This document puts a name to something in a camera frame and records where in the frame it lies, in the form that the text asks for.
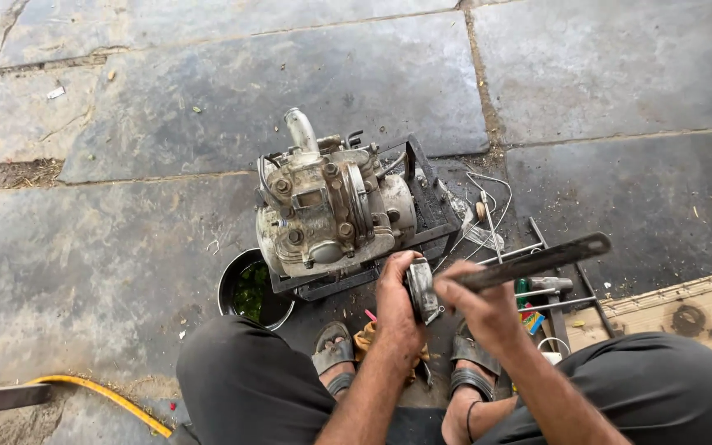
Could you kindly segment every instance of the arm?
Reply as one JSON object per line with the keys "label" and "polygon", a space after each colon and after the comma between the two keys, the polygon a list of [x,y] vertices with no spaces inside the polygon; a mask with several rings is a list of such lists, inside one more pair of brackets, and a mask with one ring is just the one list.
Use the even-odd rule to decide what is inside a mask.
{"label": "arm", "polygon": [[518,321],[513,283],[476,295],[451,279],[482,268],[456,262],[435,278],[436,292],[464,314],[477,343],[499,359],[546,440],[552,444],[630,445],[529,341]]}
{"label": "arm", "polygon": [[386,443],[391,413],[400,399],[403,382],[424,345],[424,325],[416,324],[403,287],[403,274],[420,256],[407,251],[387,259],[376,284],[379,319],[375,340],[316,445]]}

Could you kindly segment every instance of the black bucket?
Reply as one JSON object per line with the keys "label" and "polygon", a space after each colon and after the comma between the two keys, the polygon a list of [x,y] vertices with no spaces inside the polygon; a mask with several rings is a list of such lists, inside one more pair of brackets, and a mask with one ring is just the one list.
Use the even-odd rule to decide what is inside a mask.
{"label": "black bucket", "polygon": [[224,269],[218,284],[218,310],[222,315],[242,315],[275,330],[290,317],[292,294],[275,294],[268,266],[259,248],[235,257]]}

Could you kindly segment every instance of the hand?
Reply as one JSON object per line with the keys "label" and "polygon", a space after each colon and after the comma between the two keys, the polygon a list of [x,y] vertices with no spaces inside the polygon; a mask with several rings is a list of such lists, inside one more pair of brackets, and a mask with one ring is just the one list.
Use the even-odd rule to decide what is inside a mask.
{"label": "hand", "polygon": [[474,340],[501,360],[508,352],[524,346],[523,342],[529,343],[528,335],[518,317],[513,282],[483,290],[477,295],[453,280],[457,276],[478,272],[484,268],[458,260],[433,278],[433,288],[440,298],[464,315]]}
{"label": "hand", "polygon": [[425,345],[425,325],[417,325],[414,319],[403,277],[414,258],[421,257],[421,253],[413,250],[393,253],[375,285],[378,305],[375,341],[389,346],[398,357],[408,361],[409,367]]}

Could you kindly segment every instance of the foot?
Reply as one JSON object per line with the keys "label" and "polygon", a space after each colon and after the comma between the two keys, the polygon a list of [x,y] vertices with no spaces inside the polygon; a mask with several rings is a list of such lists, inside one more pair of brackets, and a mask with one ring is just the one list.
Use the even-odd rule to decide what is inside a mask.
{"label": "foot", "polygon": [[[485,379],[488,380],[492,387],[496,387],[497,376],[483,369],[480,365],[470,362],[468,360],[458,360],[455,362],[455,369],[469,368],[480,373]],[[444,415],[444,421],[441,424],[441,435],[444,437],[444,441],[447,445],[470,445],[471,441],[468,439],[468,425],[467,415],[468,409],[474,402],[477,405],[482,403],[492,403],[488,401],[482,401],[480,397],[480,392],[477,389],[472,388],[468,385],[460,386],[455,389],[455,393],[452,395],[450,400],[450,406],[447,407],[447,413]],[[477,406],[471,409],[472,415]],[[475,432],[471,430],[472,438],[478,439],[479,436],[474,436]]]}
{"label": "foot", "polygon": [[[339,343],[340,341],[343,341],[344,338],[342,337],[337,337],[334,339],[335,343]],[[334,344],[331,343],[331,341],[326,342],[326,348],[332,348],[334,347]],[[332,366],[329,369],[326,369],[322,374],[321,374],[321,383],[323,383],[323,386],[328,386],[328,384],[331,382],[331,380],[343,373],[346,372],[356,372],[356,367],[354,367],[353,362],[342,362],[342,363],[337,363],[336,365]],[[345,396],[345,393],[348,392],[348,389],[341,389],[337,391],[336,394],[334,394],[334,400],[337,400],[338,402]]]}

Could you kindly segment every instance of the yellow hose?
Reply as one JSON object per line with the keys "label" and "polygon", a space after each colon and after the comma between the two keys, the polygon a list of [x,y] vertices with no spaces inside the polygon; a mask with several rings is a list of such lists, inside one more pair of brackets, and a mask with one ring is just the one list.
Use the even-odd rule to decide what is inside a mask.
{"label": "yellow hose", "polygon": [[82,379],[80,377],[74,377],[72,375],[46,375],[45,377],[38,377],[37,379],[30,380],[29,382],[26,382],[25,385],[33,385],[35,383],[56,383],[56,382],[73,383],[74,385],[84,386],[84,388],[92,389],[96,393],[108,398],[109,400],[113,401],[117,405],[120,405],[124,409],[128,410],[128,412],[130,412],[134,416],[138,417],[140,420],[142,420],[144,423],[146,423],[152,429],[158,431],[158,433],[161,434],[163,437],[169,438],[169,435],[172,434],[172,430],[164,427],[161,422],[153,419],[153,417],[151,417],[149,414],[147,414],[143,410],[140,410],[138,406],[134,405],[133,403],[131,403],[130,401],[125,399],[123,396],[117,394],[116,392],[112,391],[111,389],[105,388],[101,385],[98,385],[97,383],[91,382],[90,380]]}

